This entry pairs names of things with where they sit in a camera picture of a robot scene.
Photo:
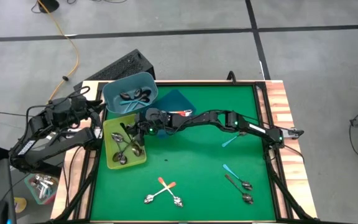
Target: black speaker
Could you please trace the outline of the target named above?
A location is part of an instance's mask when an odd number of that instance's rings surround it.
[[[57,8],[59,8],[59,2],[56,0],[40,0],[40,2],[48,9],[49,12],[53,12]],[[43,7],[38,2],[38,7],[40,8],[40,11],[43,13],[47,13]]]

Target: green tabletop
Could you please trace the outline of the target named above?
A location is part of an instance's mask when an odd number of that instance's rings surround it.
[[[213,109],[234,110],[258,117],[251,86],[160,86],[158,97],[175,89],[195,105],[197,113]],[[107,115],[107,119],[113,118],[113,115]],[[215,126],[197,126],[166,139],[146,136],[147,161],[121,170],[107,168],[103,145],[91,220],[274,220],[262,141],[249,134],[225,148],[221,146],[235,135],[224,133]],[[227,172],[222,168],[223,164],[253,185],[254,189],[247,193],[254,198],[254,204],[242,201],[241,193],[225,178]],[[183,208],[173,204],[167,191],[156,196],[152,203],[143,203],[146,195],[163,188],[158,177],[163,177],[167,184],[177,183],[172,192],[183,199]],[[240,182],[231,177],[241,187]]]

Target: teal-handled spoon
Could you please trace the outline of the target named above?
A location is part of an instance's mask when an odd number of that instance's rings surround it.
[[[227,170],[229,173],[231,173],[235,178],[237,178],[238,180],[240,180],[241,185],[243,188],[245,188],[246,190],[252,190],[252,185],[247,182],[247,181],[243,181],[240,179],[240,177],[238,177],[232,170],[230,170],[230,168],[226,165],[223,164],[223,169]]]

